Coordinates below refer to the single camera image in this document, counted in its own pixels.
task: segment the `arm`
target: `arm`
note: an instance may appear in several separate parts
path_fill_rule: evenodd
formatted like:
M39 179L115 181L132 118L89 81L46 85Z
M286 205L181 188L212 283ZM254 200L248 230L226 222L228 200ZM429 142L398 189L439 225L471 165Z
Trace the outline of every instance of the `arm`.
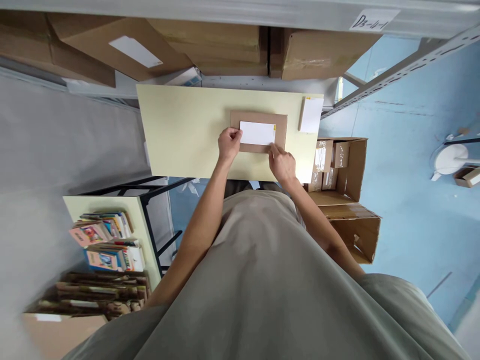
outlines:
M338 232L327 217L315 205L295 175L295 159L289 152L271 145L268 154L270 169L280 185L288 191L300 211L306 229L320 247L353 279L357 280L365 272L350 254Z
M144 309L171 304L212 246L222 220L227 174L239 152L241 137L242 131L233 128L220 134L220 154L210 181L186 227L175 259Z

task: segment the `person's left hand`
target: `person's left hand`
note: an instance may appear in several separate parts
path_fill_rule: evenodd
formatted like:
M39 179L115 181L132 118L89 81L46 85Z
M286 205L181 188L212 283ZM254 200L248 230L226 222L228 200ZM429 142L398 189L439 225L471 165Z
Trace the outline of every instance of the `person's left hand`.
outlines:
M220 155L218 161L231 165L240 150L242 130L227 127L218 137L218 149Z

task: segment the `blue floor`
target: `blue floor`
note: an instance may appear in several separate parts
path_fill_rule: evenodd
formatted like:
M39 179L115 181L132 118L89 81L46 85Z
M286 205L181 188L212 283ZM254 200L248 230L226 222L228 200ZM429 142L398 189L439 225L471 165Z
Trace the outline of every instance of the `blue floor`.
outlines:
M417 50L419 41L384 36L350 73L369 81ZM429 298L448 324L480 274L480 186L459 187L451 176L430 181L431 156L459 127L480 132L480 43L418 70L320 123L320 136L365 137L360 202L383 217L368 273L404 278ZM343 97L356 88L345 82ZM480 144L467 145L480 158ZM208 180L195 187L201 196ZM185 230L198 197L170 192L175 230Z

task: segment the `floor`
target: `floor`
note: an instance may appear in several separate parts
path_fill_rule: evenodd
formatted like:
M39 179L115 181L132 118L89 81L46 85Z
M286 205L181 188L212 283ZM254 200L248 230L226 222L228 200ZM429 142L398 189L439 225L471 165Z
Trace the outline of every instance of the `floor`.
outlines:
M418 45L418 40L384 36L349 72L369 81ZM456 186L451 176L430 181L431 157L459 127L471 128L469 136L480 133L478 59L480 43L326 118L319 131L369 138L360 202L383 220L374 263L365 271L404 278L426 295L447 277L429 297L446 324L480 274L480 186ZM345 81L343 97L355 89ZM468 148L480 158L480 144ZM199 196L207 183L200 179L194 185ZM188 188L170 192L176 231L185 230L198 195Z
M351 69L363 79L415 51L383 38ZM473 45L321 123L323 136L368 137L361 203L383 217L367 272L405 278L430 293L449 323L480 273L480 187L431 182L431 154L460 126L478 128L480 45ZM345 84L343 95L352 88ZM69 238L63 195L149 173L138 114L0 77L0 344L5 359L39 359L21 313L63 271L82 262ZM480 157L480 145L469 145ZM207 184L170 192L173 226L184 230Z
M62 200L150 174L140 116L0 77L0 348L40 359L21 314L62 272L83 264Z

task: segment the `forearm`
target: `forearm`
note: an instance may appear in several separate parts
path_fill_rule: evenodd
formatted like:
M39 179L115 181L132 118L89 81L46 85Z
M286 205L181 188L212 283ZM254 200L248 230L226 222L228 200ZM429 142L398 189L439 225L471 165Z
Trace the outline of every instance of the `forearm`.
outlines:
M230 165L219 161L193 212L178 253L145 308L171 304L212 245L222 220Z
M308 233L323 250L328 253L333 248L345 246L340 235L298 180L293 181L287 191L300 211Z
M222 220L225 185L230 164L219 161L185 230L180 249L206 252Z
M287 191L300 211L308 233L332 260L353 279L358 279L365 274L350 254L339 233L310 198L302 184L295 179L287 186Z

